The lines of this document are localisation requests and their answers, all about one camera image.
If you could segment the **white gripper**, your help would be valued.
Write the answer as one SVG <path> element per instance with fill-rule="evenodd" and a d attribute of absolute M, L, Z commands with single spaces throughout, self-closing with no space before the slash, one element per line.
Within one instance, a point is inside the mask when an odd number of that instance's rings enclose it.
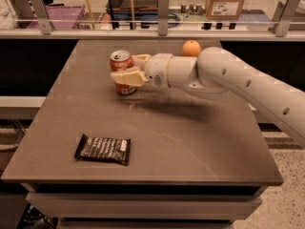
<path fill-rule="evenodd" d="M 171 53 L 158 53 L 153 56 L 134 54 L 132 56 L 134 67 L 113 72 L 111 78 L 114 83 L 122 85 L 142 87 L 149 81 L 149 84 L 155 88 L 167 89 L 168 67 L 172 58 Z"/>

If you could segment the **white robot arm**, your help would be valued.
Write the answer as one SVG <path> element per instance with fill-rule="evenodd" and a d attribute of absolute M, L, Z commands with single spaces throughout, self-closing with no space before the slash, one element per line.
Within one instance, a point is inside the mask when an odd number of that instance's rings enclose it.
<path fill-rule="evenodd" d="M 135 58 L 133 67 L 114 72 L 111 78 L 115 83 L 134 87 L 149 84 L 179 88 L 209 100 L 233 92 L 305 147 L 305 93 L 222 48 L 206 48 L 197 57 L 141 54 Z"/>

